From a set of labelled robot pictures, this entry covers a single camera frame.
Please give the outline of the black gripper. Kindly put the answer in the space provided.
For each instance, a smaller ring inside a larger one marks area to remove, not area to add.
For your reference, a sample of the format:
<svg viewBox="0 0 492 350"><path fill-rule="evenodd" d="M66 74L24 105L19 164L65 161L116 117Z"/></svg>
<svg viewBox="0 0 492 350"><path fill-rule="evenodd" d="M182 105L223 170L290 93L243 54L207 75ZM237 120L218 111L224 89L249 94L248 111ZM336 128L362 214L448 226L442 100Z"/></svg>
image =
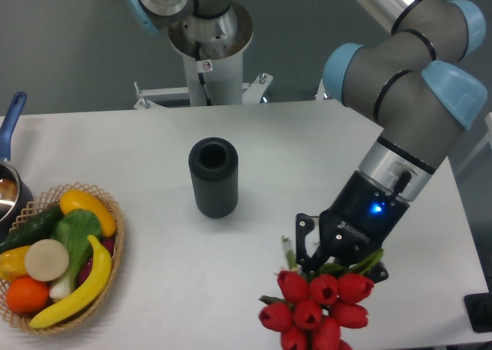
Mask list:
<svg viewBox="0 0 492 350"><path fill-rule="evenodd" d="M343 266L359 263L382 246L408 208L408 202L386 193L356 171L319 218L296 214L296 262L302 270L319 269L329 258ZM317 225L320 245L310 256L306 238ZM382 261L368 266L362 275L375 285L388 279Z"/></svg>

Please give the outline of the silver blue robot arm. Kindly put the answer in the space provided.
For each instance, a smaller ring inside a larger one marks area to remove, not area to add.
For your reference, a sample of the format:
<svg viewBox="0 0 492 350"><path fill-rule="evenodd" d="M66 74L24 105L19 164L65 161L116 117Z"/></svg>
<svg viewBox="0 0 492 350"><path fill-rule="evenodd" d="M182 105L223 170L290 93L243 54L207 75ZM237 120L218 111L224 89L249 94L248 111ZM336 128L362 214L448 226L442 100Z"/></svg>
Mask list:
<svg viewBox="0 0 492 350"><path fill-rule="evenodd" d="M193 106L255 103L243 86L242 54L252 38L247 11L232 0L126 0L149 32L168 30L184 62ZM374 48L345 44L328 58L321 84L342 105L382 129L357 171L318 216L296 218L296 267L307 278L333 259L374 281L385 238L469 129L487 90L457 63L484 40L472 2L357 0L388 32Z"/></svg>

